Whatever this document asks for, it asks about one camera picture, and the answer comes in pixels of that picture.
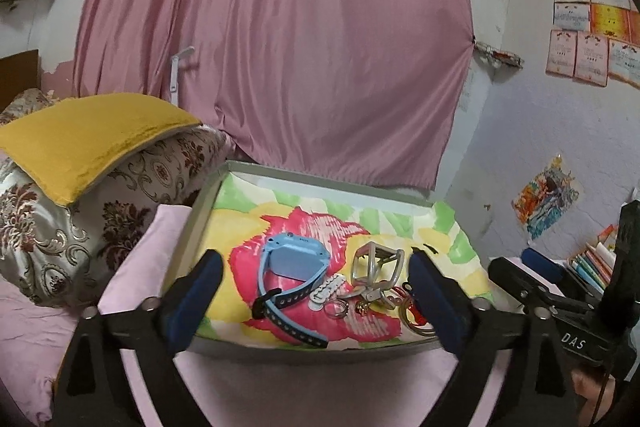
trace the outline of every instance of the blue smartwatch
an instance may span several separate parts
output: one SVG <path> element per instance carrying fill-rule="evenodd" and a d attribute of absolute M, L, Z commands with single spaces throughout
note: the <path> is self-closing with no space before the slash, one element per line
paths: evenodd
<path fill-rule="evenodd" d="M 268 238 L 260 254 L 258 298 L 252 305 L 254 319 L 267 318 L 294 339 L 314 347 L 326 347 L 327 337 L 292 321 L 281 309 L 306 298 L 324 279 L 330 254 L 320 241 L 293 233 L 279 233 Z M 264 274 L 274 274 L 302 283 L 290 290 L 266 290 Z"/>

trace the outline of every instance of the hand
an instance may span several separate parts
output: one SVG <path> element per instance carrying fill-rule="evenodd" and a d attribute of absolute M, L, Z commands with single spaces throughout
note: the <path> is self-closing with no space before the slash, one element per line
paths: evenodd
<path fill-rule="evenodd" d="M 580 427 L 588 427 L 591 423 L 593 412 L 596 409 L 604 375 L 598 373 L 591 367 L 577 367 L 571 371 L 571 377 L 574 381 L 576 394 L 587 399 L 587 403 L 584 404 L 578 414 L 578 425 Z M 615 390 L 616 380 L 613 377 L 609 377 L 604 394 L 602 395 L 602 402 L 598 409 L 596 421 L 599 421 L 609 409 L 611 409 Z"/>

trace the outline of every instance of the cable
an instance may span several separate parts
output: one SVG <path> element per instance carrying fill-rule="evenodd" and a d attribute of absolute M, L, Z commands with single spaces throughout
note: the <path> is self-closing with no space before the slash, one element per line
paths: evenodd
<path fill-rule="evenodd" d="M 596 423 L 596 418 L 598 416 L 598 410 L 600 409 L 600 404 L 602 403 L 602 397 L 604 397 L 604 392 L 609 384 L 609 377 L 611 375 L 611 366 L 613 364 L 610 363 L 607 367 L 607 372 L 604 375 L 604 381 L 602 382 L 602 386 L 600 387 L 600 394 L 598 395 L 598 400 L 596 402 L 596 408 L 593 410 L 593 416 L 591 417 L 591 421 L 589 422 L 589 427 L 593 427 L 594 423 Z"/>

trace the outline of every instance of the floral pillowcase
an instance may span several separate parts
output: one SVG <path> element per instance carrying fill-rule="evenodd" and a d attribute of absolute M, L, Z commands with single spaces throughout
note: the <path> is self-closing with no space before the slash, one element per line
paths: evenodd
<path fill-rule="evenodd" d="M 159 204 L 182 204 L 231 147 L 206 127 L 126 158 L 70 207 L 50 201 L 14 162 L 0 168 L 0 273 L 41 306 L 97 301 Z"/>
<path fill-rule="evenodd" d="M 24 90 L 0 113 L 0 125 L 53 105 L 56 100 L 35 87 Z"/>

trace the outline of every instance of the yellow cushion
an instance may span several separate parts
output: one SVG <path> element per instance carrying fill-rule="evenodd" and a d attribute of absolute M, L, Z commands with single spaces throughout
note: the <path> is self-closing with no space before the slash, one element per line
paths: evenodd
<path fill-rule="evenodd" d="M 67 206 L 125 156 L 200 124 L 137 93 L 70 98 L 0 127 L 0 148 L 54 202 Z"/>

